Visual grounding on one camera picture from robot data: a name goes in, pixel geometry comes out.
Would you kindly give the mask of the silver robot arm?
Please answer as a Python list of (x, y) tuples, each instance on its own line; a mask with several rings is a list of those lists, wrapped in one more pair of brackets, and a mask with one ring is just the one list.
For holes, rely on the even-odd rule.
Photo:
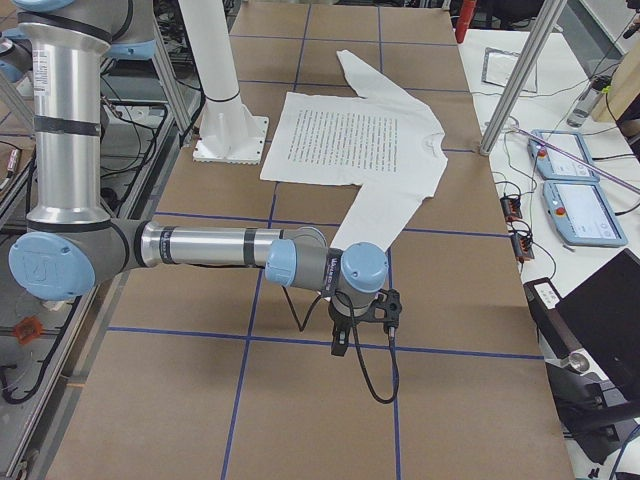
[(151, 58), (149, 1), (21, 1), (20, 30), (32, 47), (38, 202), (9, 266), (33, 296), (61, 301), (116, 275), (161, 264), (260, 268), (283, 288), (329, 302), (331, 351), (360, 343), (360, 323), (388, 336), (401, 304), (384, 284), (386, 254), (370, 243), (330, 248), (312, 227), (189, 228), (112, 217), (100, 203), (101, 87), (105, 56)]

